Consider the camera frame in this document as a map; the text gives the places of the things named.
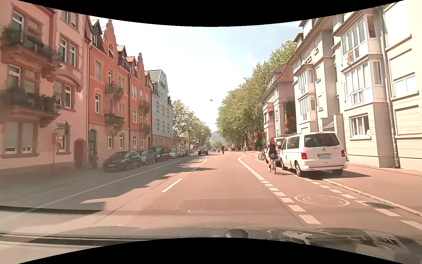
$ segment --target license plate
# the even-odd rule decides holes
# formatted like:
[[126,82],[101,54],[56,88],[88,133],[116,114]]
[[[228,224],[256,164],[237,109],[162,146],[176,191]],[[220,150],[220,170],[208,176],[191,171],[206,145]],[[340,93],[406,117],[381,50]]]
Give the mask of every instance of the license plate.
[[331,154],[319,154],[318,158],[321,160],[329,160],[331,159]]

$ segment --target red building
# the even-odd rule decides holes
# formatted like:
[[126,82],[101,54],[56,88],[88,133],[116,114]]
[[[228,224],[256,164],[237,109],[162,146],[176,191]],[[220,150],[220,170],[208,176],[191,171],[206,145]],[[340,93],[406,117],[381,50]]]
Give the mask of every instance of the red building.
[[91,24],[88,151],[102,164],[115,152],[149,148],[152,84],[141,53],[128,57],[117,45],[110,19],[104,32],[98,20]]

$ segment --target cyclist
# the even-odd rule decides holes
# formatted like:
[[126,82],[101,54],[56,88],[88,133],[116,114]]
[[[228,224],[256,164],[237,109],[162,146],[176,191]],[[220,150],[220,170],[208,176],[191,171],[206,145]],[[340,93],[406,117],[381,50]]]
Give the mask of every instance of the cyclist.
[[268,162],[268,167],[271,167],[271,159],[273,159],[272,155],[275,157],[278,155],[278,152],[276,151],[276,142],[274,141],[274,138],[270,138],[266,149],[268,151],[268,157],[270,158],[270,162]]

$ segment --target sky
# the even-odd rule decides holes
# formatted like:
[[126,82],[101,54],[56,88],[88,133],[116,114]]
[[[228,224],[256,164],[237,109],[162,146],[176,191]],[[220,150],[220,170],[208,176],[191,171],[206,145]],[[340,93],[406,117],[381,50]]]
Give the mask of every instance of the sky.
[[[108,21],[90,18],[100,19],[102,29]],[[125,45],[128,56],[141,52],[145,70],[162,69],[171,99],[182,100],[211,131],[217,130],[218,107],[227,92],[243,83],[256,63],[301,32],[300,21],[240,27],[112,21],[117,45]]]

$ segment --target road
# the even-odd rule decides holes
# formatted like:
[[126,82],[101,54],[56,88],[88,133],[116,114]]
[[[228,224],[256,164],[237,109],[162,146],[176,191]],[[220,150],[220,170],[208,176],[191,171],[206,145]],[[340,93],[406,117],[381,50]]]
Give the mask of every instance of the road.
[[281,169],[273,175],[255,153],[192,154],[0,195],[0,205],[7,206],[0,207],[0,231],[52,234],[104,225],[275,226],[356,228],[422,239],[422,212],[402,201],[361,194],[331,177],[325,172],[301,178]]

